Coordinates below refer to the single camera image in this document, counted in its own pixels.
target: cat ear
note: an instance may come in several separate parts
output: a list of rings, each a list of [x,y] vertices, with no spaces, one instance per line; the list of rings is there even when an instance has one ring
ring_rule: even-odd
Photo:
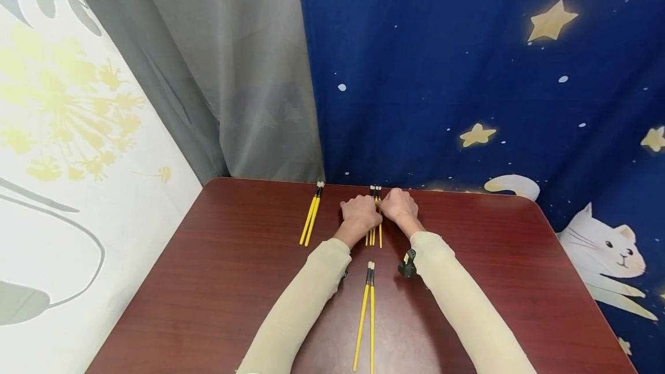
[[[631,229],[629,226],[625,224],[621,224],[620,226],[616,227],[616,230],[619,234],[621,234],[623,237],[626,237],[629,239],[631,242],[635,243],[635,233],[633,232],[633,229]]]

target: red-brown tabletop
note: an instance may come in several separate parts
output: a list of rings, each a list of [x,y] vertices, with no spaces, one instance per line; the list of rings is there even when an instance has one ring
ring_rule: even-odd
[[[88,373],[233,373],[307,255],[337,229],[340,202],[368,193],[325,186],[304,248],[298,240],[314,190],[235,178],[206,185]],[[424,226],[455,250],[539,374],[635,373],[536,204],[517,196],[411,194]],[[423,281],[399,275],[406,237],[392,223],[383,229],[382,249],[363,242],[353,249],[349,276],[307,336],[293,373],[352,371],[369,260],[376,262],[376,374],[475,373]],[[358,373],[368,365],[363,340]]]

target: yellow chopstick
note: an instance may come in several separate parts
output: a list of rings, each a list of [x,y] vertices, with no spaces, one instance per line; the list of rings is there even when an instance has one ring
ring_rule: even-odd
[[[373,374],[373,322],[375,321],[375,295],[373,294],[373,273],[375,272],[375,263],[372,262],[370,270],[370,374]]]
[[[375,199],[376,203],[375,189],[376,186],[370,185],[370,195],[372,196],[372,198]],[[370,229],[370,246],[374,245],[375,245],[375,229]]]
[[[309,246],[309,238],[312,237],[312,229],[314,229],[314,221],[316,220],[316,213],[319,212],[319,204],[321,203],[321,198],[318,196],[316,198],[316,203],[314,204],[314,212],[312,213],[312,222],[309,223],[309,230],[307,230],[307,238],[305,239],[305,247]]]
[[[381,186],[378,187],[378,192],[376,195],[377,201],[381,201]],[[383,248],[383,229],[381,228],[381,222],[378,223],[378,248]]]
[[[356,353],[353,356],[353,372],[358,369],[358,356],[360,355],[360,340],[363,338],[363,325],[365,323],[365,312],[367,309],[367,294],[370,288],[370,272],[372,262],[367,263],[367,278],[365,279],[365,290],[363,292],[363,307],[360,308],[360,322],[358,324],[358,337],[356,338]]]
[[[321,182],[316,183],[316,192],[312,196],[312,203],[309,205],[309,212],[307,212],[307,220],[305,220],[305,227],[302,229],[302,235],[300,237],[300,245],[305,242],[305,235],[307,234],[307,229],[309,228],[309,221],[312,219],[312,213],[314,213],[314,204],[316,204],[316,195],[319,194],[319,188],[321,187]]]

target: beige sleeve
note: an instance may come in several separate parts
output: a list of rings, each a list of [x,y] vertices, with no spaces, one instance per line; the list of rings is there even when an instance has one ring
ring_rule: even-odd
[[[337,291],[349,247],[336,238],[319,244],[263,321],[237,374],[289,374],[323,307]]]
[[[411,235],[414,263],[478,374],[534,374],[515,335],[437,234]]]

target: pair of chopsticks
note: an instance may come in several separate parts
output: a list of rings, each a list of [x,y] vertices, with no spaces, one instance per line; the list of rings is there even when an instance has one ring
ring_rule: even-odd
[[[381,186],[370,185],[370,195],[375,199],[375,204],[381,200]],[[365,234],[365,246],[376,246],[376,227]],[[378,225],[378,248],[383,248],[383,228]]]
[[[316,192],[314,193],[314,198],[312,198],[312,203],[309,205],[309,212],[307,213],[307,220],[305,221],[305,228],[302,229],[302,235],[300,237],[300,245],[305,244],[305,247],[309,246],[309,238],[312,237],[312,229],[314,228],[314,220],[316,220],[316,213],[319,211],[319,204],[321,202],[321,194],[323,193],[323,187],[326,184],[323,181],[316,183]]]
[[[373,343],[375,342],[375,292],[373,292],[373,273],[375,262],[367,263],[367,278],[365,279],[365,291],[363,293],[363,308],[360,309],[360,323],[358,325],[358,338],[356,339],[356,353],[353,356],[353,372],[358,368],[358,354],[360,353],[360,339],[363,337],[363,325],[365,322],[365,311],[367,309],[367,294],[370,294],[370,374],[373,374]]]

